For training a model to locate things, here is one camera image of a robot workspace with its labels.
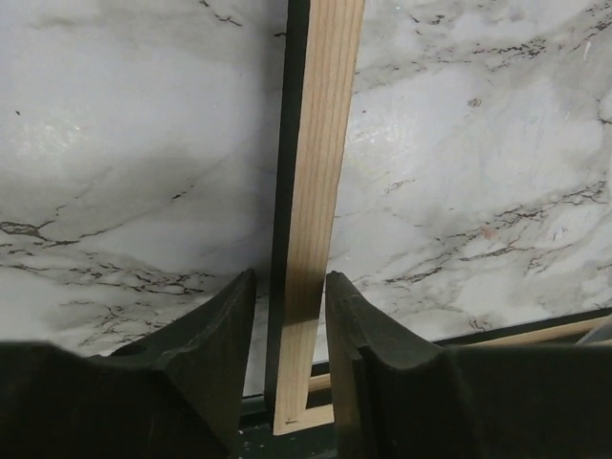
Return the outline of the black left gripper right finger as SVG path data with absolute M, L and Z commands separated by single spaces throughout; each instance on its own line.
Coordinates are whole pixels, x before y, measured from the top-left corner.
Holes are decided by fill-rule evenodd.
M 439 346 L 342 273 L 325 291 L 341 458 L 607 458 L 606 345 Z

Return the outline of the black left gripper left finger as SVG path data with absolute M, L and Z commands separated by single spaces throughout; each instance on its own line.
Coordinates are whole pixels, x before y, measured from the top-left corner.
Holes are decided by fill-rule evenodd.
M 229 458 L 238 433 L 256 278 L 109 356 L 1 345 L 5 458 Z

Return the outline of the rectangular picture frame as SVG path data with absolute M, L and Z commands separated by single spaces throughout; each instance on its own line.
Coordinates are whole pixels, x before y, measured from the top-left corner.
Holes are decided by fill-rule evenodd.
M 326 277 L 427 339 L 611 305 L 607 1 L 289 5 L 273 433 L 331 423 Z

